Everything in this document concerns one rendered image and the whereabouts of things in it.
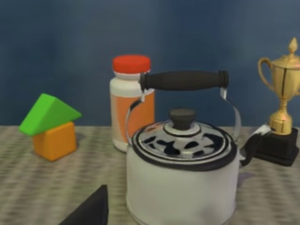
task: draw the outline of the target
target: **orange block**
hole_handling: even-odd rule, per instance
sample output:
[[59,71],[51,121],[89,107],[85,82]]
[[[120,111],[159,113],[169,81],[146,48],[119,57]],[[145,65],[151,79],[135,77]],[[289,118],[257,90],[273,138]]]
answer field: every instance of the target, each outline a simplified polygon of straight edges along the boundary
[[49,161],[55,161],[76,150],[73,122],[47,130],[32,137],[34,152]]

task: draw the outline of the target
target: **green block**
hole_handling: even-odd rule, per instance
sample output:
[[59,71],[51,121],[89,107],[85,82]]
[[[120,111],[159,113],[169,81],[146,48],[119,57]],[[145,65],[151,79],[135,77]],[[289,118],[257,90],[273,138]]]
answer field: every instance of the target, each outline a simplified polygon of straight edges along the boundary
[[58,98],[41,94],[21,123],[19,130],[33,136],[80,117],[80,112]]

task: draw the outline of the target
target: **gold trophy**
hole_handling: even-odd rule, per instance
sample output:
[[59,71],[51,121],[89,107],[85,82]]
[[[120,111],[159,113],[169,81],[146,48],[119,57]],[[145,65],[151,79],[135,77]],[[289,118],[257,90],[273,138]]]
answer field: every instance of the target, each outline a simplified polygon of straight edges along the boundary
[[[293,38],[289,45],[289,54],[280,59],[270,61],[261,58],[258,61],[258,73],[262,82],[279,98],[279,109],[270,116],[269,125],[273,133],[265,137],[257,158],[276,164],[291,166],[298,155],[296,146],[298,130],[293,128],[293,120],[287,113],[287,103],[294,96],[300,95],[300,57],[295,55],[298,48],[297,39]],[[268,83],[262,72],[262,64],[266,63],[271,70],[272,83]]]

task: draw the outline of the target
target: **blue wall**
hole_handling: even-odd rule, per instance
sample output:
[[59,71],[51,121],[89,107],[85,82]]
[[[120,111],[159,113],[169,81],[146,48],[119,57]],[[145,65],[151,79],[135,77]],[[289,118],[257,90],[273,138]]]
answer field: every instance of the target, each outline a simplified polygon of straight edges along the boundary
[[[125,53],[150,56],[153,72],[228,70],[243,125],[260,125],[278,100],[257,61],[300,40],[299,12],[298,0],[0,1],[0,125],[18,125],[42,92],[81,111],[78,125],[109,125],[111,59]],[[158,120],[188,106],[200,120],[233,124],[217,89],[157,96]],[[289,112],[297,126],[299,110],[295,97]]]

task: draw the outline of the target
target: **red cap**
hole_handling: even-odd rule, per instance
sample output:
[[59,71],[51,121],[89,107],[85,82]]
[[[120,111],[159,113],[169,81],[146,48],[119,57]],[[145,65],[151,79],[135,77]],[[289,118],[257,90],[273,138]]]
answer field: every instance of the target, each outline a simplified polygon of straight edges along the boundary
[[150,58],[144,55],[120,55],[112,60],[113,70],[122,74],[138,74],[150,70]]

